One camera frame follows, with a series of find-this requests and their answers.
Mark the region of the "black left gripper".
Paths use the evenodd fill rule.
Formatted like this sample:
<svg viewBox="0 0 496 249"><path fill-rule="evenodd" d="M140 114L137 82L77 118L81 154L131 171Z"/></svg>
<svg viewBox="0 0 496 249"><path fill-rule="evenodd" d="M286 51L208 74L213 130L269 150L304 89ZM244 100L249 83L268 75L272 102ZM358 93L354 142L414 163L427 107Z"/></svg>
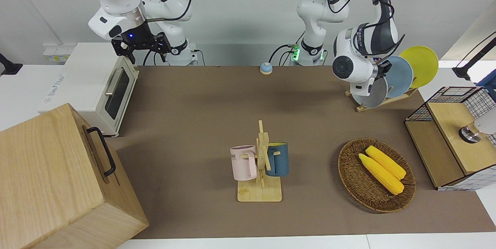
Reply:
<svg viewBox="0 0 496 249"><path fill-rule="evenodd" d="M377 64L377 75L375 78L376 79L384 78L391 68L392 68L392 63L390 62L390 60L380 61Z"/></svg>

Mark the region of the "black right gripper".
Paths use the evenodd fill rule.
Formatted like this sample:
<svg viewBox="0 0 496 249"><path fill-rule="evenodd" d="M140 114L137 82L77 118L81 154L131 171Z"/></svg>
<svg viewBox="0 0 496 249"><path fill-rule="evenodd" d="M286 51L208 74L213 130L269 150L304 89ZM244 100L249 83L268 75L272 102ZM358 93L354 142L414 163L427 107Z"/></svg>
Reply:
<svg viewBox="0 0 496 249"><path fill-rule="evenodd" d="M112 29L115 37L112 39L112 46L117 56L123 56L135 65L135 50L150 50L160 56L162 63L167 63L166 56L171 51L170 42L164 32L154 35L147 22L136 28L123 32L121 27Z"/></svg>

